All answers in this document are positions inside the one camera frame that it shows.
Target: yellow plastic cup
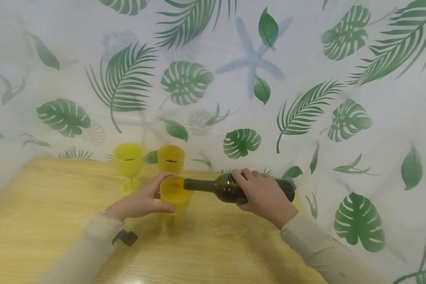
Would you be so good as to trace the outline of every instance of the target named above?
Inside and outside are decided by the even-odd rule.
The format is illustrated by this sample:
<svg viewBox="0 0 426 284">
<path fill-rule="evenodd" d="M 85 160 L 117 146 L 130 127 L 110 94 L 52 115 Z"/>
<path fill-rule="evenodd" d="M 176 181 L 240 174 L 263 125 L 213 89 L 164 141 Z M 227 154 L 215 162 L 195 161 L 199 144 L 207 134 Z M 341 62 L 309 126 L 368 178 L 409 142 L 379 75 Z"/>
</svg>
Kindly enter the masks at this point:
<svg viewBox="0 0 426 284">
<path fill-rule="evenodd" d="M 191 202 L 193 191 L 183 189 L 184 177 L 169 176 L 159 186 L 161 203 L 171 204 L 175 208 L 174 213 L 161 215 L 161 229 L 169 235 L 181 231 L 185 221 L 185 211 Z"/>
<path fill-rule="evenodd" d="M 123 143 L 115 147 L 112 155 L 118 173 L 129 179 L 120 186 L 121 194 L 126 196 L 135 192 L 142 186 L 142 182 L 134 177 L 144 165 L 144 149 L 136 143 Z"/>
<path fill-rule="evenodd" d="M 157 164 L 160 172 L 180 174 L 183 170 L 185 153 L 175 145 L 166 145 L 157 151 Z"/>
</svg>

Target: beige sleeve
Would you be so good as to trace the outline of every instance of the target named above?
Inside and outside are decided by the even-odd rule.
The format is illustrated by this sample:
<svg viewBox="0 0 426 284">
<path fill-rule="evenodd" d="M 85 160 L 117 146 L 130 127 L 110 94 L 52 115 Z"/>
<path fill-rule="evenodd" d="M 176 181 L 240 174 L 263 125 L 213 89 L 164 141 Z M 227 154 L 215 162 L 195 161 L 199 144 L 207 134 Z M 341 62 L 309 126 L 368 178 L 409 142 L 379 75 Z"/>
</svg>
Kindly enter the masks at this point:
<svg viewBox="0 0 426 284">
<path fill-rule="evenodd" d="M 284 225 L 281 238 L 330 284 L 390 284 L 303 212 Z"/>
<path fill-rule="evenodd" d="M 123 222 L 100 212 L 84 228 L 78 239 L 38 281 L 38 284 L 90 284 L 115 250 L 112 239 Z"/>
</svg>

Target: dark green glass bottle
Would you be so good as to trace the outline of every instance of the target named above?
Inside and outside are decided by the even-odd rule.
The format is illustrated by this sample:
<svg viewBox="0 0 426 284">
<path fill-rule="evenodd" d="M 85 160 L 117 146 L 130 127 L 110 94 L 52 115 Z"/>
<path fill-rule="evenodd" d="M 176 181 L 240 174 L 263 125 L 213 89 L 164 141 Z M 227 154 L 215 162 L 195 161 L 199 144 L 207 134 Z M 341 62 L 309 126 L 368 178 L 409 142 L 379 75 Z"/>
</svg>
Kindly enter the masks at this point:
<svg viewBox="0 0 426 284">
<path fill-rule="evenodd" d="M 292 180 L 275 179 L 290 202 L 295 197 L 295 185 Z M 215 180 L 185 179 L 184 189 L 187 191 L 212 192 L 219 200 L 227 203 L 244 204 L 248 198 L 231 174 L 222 174 Z"/>
</svg>

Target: person's left hand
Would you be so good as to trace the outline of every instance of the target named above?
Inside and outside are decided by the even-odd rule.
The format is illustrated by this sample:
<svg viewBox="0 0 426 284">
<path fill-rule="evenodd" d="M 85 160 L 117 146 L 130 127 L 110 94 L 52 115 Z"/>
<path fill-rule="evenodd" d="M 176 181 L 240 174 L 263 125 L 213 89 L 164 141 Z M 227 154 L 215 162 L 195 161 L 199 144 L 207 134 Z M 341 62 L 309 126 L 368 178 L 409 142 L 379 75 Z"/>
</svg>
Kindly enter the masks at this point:
<svg viewBox="0 0 426 284">
<path fill-rule="evenodd" d="M 169 204 L 155 202 L 159 198 L 159 185 L 174 173 L 158 174 L 148 185 L 142 186 L 137 191 L 115 202 L 106 209 L 106 215 L 124 221 L 126 218 L 139 218 L 150 213 L 173 213 L 174 207 Z"/>
</svg>

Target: white curtain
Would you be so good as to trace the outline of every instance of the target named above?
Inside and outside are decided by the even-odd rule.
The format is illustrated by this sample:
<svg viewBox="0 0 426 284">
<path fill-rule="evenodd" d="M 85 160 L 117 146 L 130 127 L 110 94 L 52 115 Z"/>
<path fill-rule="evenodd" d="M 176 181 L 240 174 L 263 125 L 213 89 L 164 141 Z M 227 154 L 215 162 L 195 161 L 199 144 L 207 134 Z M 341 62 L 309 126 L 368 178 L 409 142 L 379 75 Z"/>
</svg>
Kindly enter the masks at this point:
<svg viewBox="0 0 426 284">
<path fill-rule="evenodd" d="M 122 142 L 294 177 L 339 242 L 426 284 L 426 0 L 0 0 L 0 188 Z"/>
</svg>

